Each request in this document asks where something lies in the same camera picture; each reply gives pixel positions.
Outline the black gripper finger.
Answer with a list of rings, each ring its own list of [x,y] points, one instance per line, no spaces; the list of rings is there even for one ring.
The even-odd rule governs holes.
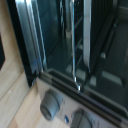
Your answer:
[[[4,50],[3,50],[2,43],[0,43],[0,70],[3,66],[4,61],[5,61]]]

